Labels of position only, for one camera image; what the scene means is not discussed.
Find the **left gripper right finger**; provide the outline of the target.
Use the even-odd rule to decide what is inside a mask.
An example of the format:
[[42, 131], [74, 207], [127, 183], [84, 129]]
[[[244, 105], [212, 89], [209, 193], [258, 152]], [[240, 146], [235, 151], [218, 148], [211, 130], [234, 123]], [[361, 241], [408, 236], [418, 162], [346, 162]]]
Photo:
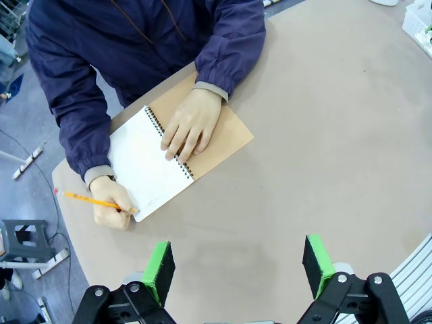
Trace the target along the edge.
[[391, 277], [372, 273], [365, 280], [337, 272], [321, 237], [305, 238], [302, 264], [314, 301], [302, 323], [335, 323], [340, 315], [354, 315], [358, 323], [409, 323]]

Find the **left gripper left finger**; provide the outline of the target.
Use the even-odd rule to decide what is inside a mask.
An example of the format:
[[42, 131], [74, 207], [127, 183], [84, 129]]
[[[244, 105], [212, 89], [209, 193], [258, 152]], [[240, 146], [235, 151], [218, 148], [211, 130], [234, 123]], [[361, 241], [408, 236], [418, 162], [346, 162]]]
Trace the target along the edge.
[[145, 271], [133, 273], [118, 289], [89, 287], [72, 322], [174, 323], [165, 302], [175, 269], [171, 243], [158, 242]]

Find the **person's right hand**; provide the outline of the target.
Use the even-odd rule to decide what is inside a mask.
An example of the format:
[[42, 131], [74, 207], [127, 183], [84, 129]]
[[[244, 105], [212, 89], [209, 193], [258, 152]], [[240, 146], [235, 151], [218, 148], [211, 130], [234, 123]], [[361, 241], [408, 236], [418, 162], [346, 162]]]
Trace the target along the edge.
[[89, 188], [94, 199], [118, 206], [93, 205], [95, 222], [111, 229], [126, 230], [134, 208], [127, 190], [107, 175], [94, 179]]

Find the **person's left hand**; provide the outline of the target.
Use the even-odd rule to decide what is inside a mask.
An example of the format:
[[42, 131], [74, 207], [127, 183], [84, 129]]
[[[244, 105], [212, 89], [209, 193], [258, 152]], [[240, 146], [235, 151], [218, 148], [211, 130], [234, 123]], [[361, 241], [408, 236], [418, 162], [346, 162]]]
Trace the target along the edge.
[[161, 141], [168, 161], [184, 164], [191, 155], [201, 154], [210, 142], [221, 112], [222, 97], [195, 88], [178, 105]]

